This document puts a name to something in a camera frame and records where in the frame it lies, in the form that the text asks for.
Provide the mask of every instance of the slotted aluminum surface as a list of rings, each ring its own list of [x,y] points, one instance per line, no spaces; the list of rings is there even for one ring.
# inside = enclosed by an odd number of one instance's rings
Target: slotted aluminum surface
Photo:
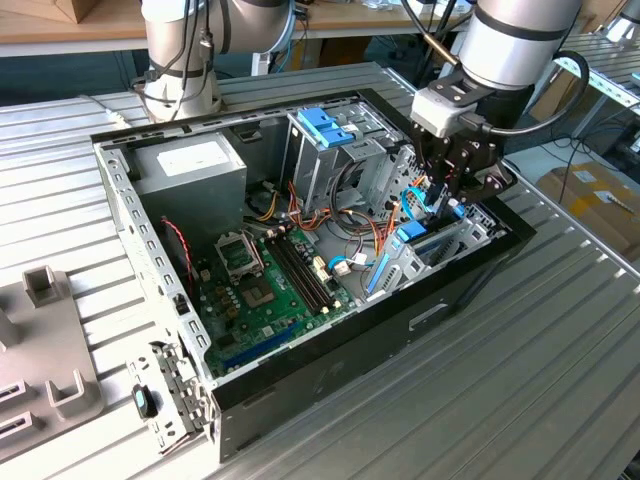
[[[232,109],[372,87],[411,92],[374,64],[222,82]],[[127,94],[101,97],[147,122]],[[154,336],[86,135],[95,105],[0,109],[0,281],[69,272],[107,408],[0,466],[0,478],[616,478],[640,447],[639,279],[526,185],[503,197],[538,229],[461,316],[261,439],[214,473],[203,437],[156,453],[124,359]]]
[[[631,81],[632,73],[640,73],[640,41],[633,48],[622,50],[609,42],[602,34],[571,35],[563,50],[573,50],[582,55],[591,75],[589,84],[613,101],[625,107],[634,107],[640,113],[640,87]],[[560,58],[556,63],[576,76],[580,70],[573,60]]]

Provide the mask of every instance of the expansion slot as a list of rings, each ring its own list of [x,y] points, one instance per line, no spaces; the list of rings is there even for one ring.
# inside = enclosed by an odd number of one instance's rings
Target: expansion slot
[[[266,245],[269,253],[276,259],[293,288],[314,315],[331,305],[331,297],[300,258],[291,242],[286,238],[276,238],[268,240]]]
[[[283,343],[289,341],[289,339],[293,335],[293,331],[297,327],[298,325],[296,324],[291,325],[286,330],[283,330],[282,332],[274,335],[273,337],[263,342],[260,342],[251,348],[248,348],[244,352],[234,355],[233,357],[227,360],[223,360],[222,365],[224,366],[225,369],[229,369],[229,368],[235,367],[236,365],[244,365],[248,362],[251,362],[252,360],[255,360],[263,353],[268,352],[269,350],[272,350],[276,347],[279,347]]]

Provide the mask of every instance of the workbench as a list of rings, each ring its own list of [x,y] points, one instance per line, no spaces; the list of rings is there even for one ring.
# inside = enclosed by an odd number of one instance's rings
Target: workbench
[[[429,14],[422,14],[425,24]],[[432,30],[440,17],[434,16]],[[376,11],[360,0],[338,4],[317,0],[309,6],[306,39],[417,33],[400,6]],[[294,39],[304,34],[296,22]],[[0,57],[139,50],[147,48],[138,0],[103,0],[79,24],[0,11]]]
[[[413,93],[376,64],[220,85],[231,110],[368,87],[407,115]],[[148,122],[129,94],[100,100]],[[203,478],[217,468],[204,436],[158,455],[130,398],[125,359],[158,332],[88,139],[110,128],[79,99],[0,109],[0,282],[45,263],[68,272],[107,404],[0,466],[0,478]],[[640,448],[640,275],[526,181],[502,198],[538,233],[467,310],[212,478],[616,478]]]

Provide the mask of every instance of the green pcb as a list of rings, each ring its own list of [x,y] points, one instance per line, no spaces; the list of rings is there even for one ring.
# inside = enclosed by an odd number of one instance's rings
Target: green pcb
[[[311,258],[316,255],[303,232],[296,229],[287,234],[287,239],[299,252]],[[340,318],[354,307],[348,292],[334,284],[333,291],[327,292],[339,306],[314,316],[267,250],[264,240],[258,240],[256,246],[265,264],[261,277],[246,275],[232,284],[214,253],[215,258],[209,262],[211,280],[201,284],[200,318],[212,339],[205,359],[216,376]]]

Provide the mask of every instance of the white label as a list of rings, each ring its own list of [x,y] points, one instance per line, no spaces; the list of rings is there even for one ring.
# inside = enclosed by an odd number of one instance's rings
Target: white label
[[[595,194],[596,194],[596,196],[597,196],[600,200],[602,200],[604,203],[611,203],[611,201],[612,201],[611,199],[612,199],[612,198],[616,198],[616,197],[613,195],[613,193],[608,192],[608,191],[606,191],[606,190],[601,190],[601,191],[599,191],[599,192],[593,192],[593,193],[595,193]]]
[[[356,253],[355,257],[353,257],[353,262],[358,265],[364,265],[365,263],[367,263],[367,254]]]
[[[158,154],[158,163],[167,177],[213,167],[228,161],[229,158],[218,142],[201,143]]]
[[[591,173],[587,172],[586,170],[578,170],[577,172],[573,172],[573,174],[576,177],[578,177],[578,180],[580,180],[583,183],[591,183],[591,182],[597,182],[598,181],[598,179],[596,177],[591,175]]]

